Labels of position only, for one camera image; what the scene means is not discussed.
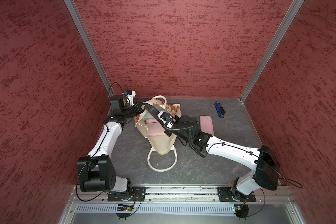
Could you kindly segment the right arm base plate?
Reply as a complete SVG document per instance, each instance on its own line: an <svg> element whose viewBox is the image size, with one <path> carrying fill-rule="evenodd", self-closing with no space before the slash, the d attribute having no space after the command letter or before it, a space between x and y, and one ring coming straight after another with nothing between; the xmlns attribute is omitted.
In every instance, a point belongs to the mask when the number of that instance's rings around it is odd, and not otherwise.
<svg viewBox="0 0 336 224"><path fill-rule="evenodd" d="M232 187L217 187L217 194L220 202L256 202L253 192L246 196Z"/></svg>

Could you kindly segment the cream floral canvas tote bag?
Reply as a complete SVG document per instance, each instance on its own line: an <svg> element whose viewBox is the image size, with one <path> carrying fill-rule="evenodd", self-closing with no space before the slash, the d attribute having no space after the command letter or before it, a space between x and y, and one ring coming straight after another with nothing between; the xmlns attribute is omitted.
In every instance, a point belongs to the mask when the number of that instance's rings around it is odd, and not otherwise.
<svg viewBox="0 0 336 224"><path fill-rule="evenodd" d="M155 107L160 113L166 112L168 115L173 117L181 117L181 105L168 104L167 99L162 95L155 96L152 99L146 101L146 103ZM151 149L147 156L149 167L156 172L165 172L172 169L177 162L177 152L174 147L176 135L172 134L171 136L167 136L162 125L146 110L142 114L135 116L134 121L135 127L146 139L148 139L151 144ZM151 165L150 156L152 152L165 155L171 150L174 151L175 161L170 167L165 169L157 169Z"/></svg>

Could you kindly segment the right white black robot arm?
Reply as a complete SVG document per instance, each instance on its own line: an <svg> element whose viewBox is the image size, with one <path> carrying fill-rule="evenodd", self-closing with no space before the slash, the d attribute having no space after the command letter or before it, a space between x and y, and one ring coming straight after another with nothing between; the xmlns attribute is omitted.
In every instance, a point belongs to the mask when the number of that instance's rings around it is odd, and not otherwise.
<svg viewBox="0 0 336 224"><path fill-rule="evenodd" d="M179 118L163 114L159 117L159 122L166 135L175 134L202 158L207 155L221 156L250 169L245 176L236 178L230 189L235 201L244 201L253 191L260 188L277 190L280 165L269 147L245 147L223 141L201 131L200 122L196 117Z"/></svg>

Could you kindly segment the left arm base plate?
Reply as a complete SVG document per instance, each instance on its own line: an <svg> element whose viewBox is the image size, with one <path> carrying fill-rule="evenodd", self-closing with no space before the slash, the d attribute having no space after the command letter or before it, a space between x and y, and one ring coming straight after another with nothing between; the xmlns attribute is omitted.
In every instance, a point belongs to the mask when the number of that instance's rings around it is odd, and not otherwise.
<svg viewBox="0 0 336 224"><path fill-rule="evenodd" d="M145 200L146 187L133 186L127 192L109 192L108 202L143 202Z"/></svg>

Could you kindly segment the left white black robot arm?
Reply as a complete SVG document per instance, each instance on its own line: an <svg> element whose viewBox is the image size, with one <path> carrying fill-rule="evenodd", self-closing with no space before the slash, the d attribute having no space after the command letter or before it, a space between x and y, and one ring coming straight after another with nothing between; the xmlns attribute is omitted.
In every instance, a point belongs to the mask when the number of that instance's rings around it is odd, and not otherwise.
<svg viewBox="0 0 336 224"><path fill-rule="evenodd" d="M96 145L77 162L76 187L82 192L112 193L123 201L135 196L130 179L117 176L111 161L115 143L127 120L143 113L142 104L135 103L134 97L135 91L126 91L110 98L110 112Z"/></svg>

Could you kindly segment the pink pencil case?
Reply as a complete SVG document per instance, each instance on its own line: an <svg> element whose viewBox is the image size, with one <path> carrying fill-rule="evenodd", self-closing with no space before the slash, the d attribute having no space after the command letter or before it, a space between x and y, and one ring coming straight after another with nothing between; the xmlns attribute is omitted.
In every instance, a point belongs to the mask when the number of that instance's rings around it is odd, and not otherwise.
<svg viewBox="0 0 336 224"><path fill-rule="evenodd" d="M214 136L214 128L211 116L204 116L204 115L200 116L199 123L200 123L200 130L202 132Z"/></svg>
<svg viewBox="0 0 336 224"><path fill-rule="evenodd" d="M147 127L147 137L154 137L164 135L164 128L155 119L146 119L145 124Z"/></svg>

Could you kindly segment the dark grey pencil case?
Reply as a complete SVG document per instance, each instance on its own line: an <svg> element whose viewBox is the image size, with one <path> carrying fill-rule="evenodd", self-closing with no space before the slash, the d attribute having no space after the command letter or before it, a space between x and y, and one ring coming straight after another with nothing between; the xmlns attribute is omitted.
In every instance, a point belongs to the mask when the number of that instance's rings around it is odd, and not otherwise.
<svg viewBox="0 0 336 224"><path fill-rule="evenodd" d="M143 119L155 119L160 124L164 123L164 120L160 118L160 116L163 114L163 112L166 112L164 108L162 108L160 105L150 105L148 103L144 103L144 112Z"/></svg>

